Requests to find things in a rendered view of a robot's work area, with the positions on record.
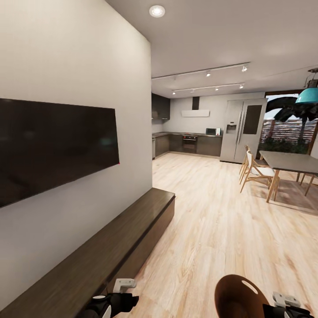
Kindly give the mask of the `trash can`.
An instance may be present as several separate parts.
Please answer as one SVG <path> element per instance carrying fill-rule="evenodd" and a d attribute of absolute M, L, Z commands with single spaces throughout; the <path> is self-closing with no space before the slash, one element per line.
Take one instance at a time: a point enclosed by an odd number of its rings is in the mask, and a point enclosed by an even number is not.
<path fill-rule="evenodd" d="M 242 281 L 253 286 L 258 294 Z M 270 306 L 257 285 L 237 274 L 225 275 L 218 281 L 214 302 L 219 318 L 265 318 L 262 304 Z"/>

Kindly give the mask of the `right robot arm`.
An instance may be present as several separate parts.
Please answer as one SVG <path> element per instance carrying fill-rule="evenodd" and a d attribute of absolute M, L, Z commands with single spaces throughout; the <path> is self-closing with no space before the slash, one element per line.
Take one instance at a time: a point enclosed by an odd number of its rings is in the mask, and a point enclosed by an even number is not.
<path fill-rule="evenodd" d="M 273 291 L 273 300 L 275 307 L 262 304 L 265 318 L 314 318 L 295 296 Z"/>

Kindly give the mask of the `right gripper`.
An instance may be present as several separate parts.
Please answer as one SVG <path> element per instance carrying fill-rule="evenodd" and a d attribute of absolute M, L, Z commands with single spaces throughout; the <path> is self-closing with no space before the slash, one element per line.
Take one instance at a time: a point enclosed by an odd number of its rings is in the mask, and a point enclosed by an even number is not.
<path fill-rule="evenodd" d="M 282 308 L 282 307 L 273 307 L 266 304 L 262 304 L 262 305 L 263 305 L 265 318 L 280 318 L 280 312 L 282 311 L 282 309 L 286 309 L 286 307 Z"/>

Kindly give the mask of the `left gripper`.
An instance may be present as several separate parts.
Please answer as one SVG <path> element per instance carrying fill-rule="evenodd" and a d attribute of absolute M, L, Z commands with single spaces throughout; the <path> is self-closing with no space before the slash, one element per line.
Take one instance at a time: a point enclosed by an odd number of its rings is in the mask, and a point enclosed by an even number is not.
<path fill-rule="evenodd" d="M 120 312 L 130 312 L 139 300 L 139 296 L 132 297 L 132 293 L 108 293 L 107 295 L 113 296 L 117 300 L 117 311 L 114 316 Z"/>

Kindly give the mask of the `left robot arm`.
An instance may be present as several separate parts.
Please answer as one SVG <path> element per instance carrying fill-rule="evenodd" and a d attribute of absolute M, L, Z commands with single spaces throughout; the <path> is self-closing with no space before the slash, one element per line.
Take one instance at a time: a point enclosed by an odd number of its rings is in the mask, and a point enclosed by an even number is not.
<path fill-rule="evenodd" d="M 135 279 L 116 279 L 113 293 L 93 297 L 78 318 L 113 318 L 120 312 L 130 312 L 139 296 L 123 293 L 121 288 L 136 288 Z"/>

